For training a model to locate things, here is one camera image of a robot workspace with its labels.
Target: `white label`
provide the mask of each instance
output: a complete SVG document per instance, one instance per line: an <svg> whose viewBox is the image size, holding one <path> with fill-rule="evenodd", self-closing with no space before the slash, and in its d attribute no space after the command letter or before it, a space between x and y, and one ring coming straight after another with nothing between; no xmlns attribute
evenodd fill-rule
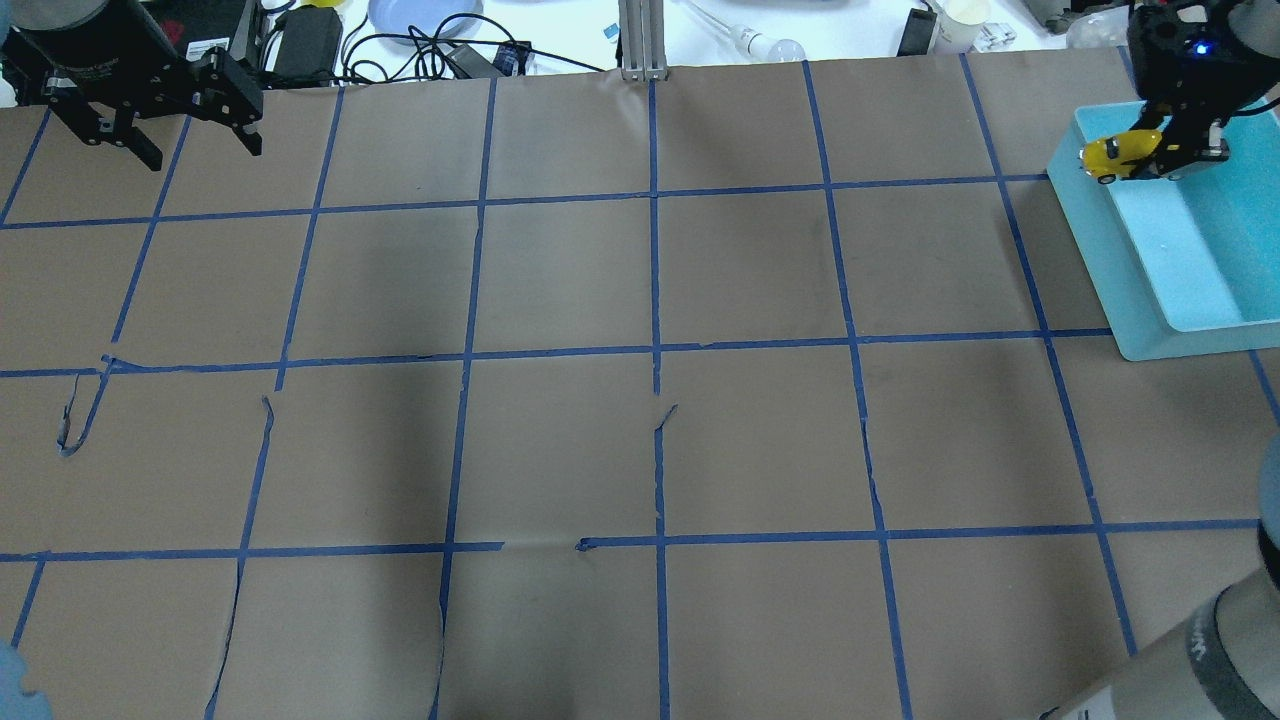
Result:
<svg viewBox="0 0 1280 720"><path fill-rule="evenodd" d="M1075 710L1055 714L1053 717L1061 717L1061 720L1116 720L1116 708L1111 705L1111 685L1098 691L1096 696L1084 701L1084 705Z"/></svg>
<svg viewBox="0 0 1280 720"><path fill-rule="evenodd" d="M187 46L187 60L195 63L196 60L205 56L210 47L221 47L223 50L229 50L232 46L232 38L229 37L215 37L212 40L197 40Z"/></svg>

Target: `light blue plastic container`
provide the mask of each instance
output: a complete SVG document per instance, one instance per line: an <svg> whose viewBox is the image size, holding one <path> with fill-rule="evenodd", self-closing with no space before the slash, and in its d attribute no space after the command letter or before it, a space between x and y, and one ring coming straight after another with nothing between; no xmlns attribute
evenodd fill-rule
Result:
<svg viewBox="0 0 1280 720"><path fill-rule="evenodd" d="M1129 360L1280 346L1280 123L1226 127L1231 159L1187 179L1101 186L1080 147L1142 102L1075 111L1048 174Z"/></svg>

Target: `yellow object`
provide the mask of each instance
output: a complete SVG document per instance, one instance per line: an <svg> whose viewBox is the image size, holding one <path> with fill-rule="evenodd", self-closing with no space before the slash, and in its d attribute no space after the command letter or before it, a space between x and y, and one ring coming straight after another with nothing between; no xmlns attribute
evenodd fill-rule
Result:
<svg viewBox="0 0 1280 720"><path fill-rule="evenodd" d="M1084 172L1101 184L1129 179L1134 169L1160 146L1158 129L1132 129L1094 140L1080 149Z"/></svg>

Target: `metal post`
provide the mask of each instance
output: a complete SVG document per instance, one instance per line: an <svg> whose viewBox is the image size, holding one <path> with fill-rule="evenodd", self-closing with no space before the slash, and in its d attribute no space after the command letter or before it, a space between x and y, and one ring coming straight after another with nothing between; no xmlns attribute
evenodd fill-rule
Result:
<svg viewBox="0 0 1280 720"><path fill-rule="evenodd" d="M618 0L618 27L622 77L632 82L667 79L662 0Z"/></svg>

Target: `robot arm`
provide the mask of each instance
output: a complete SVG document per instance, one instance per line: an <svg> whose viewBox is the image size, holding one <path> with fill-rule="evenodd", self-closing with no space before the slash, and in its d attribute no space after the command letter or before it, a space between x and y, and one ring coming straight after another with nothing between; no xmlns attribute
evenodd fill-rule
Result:
<svg viewBox="0 0 1280 720"><path fill-rule="evenodd" d="M13 0L9 10L9 36L0 36L6 72L20 76L86 145L127 147L159 170L164 154L134 119L184 113L229 127L261 155L262 91L224 49L195 61L179 56L138 0ZM110 108L111 117L91 102Z"/></svg>
<svg viewBox="0 0 1280 720"><path fill-rule="evenodd" d="M1222 128L1280 82L1280 0L1148 0L1129 53L1146 105L1130 132L1085 146L1085 172L1179 179L1226 161Z"/></svg>

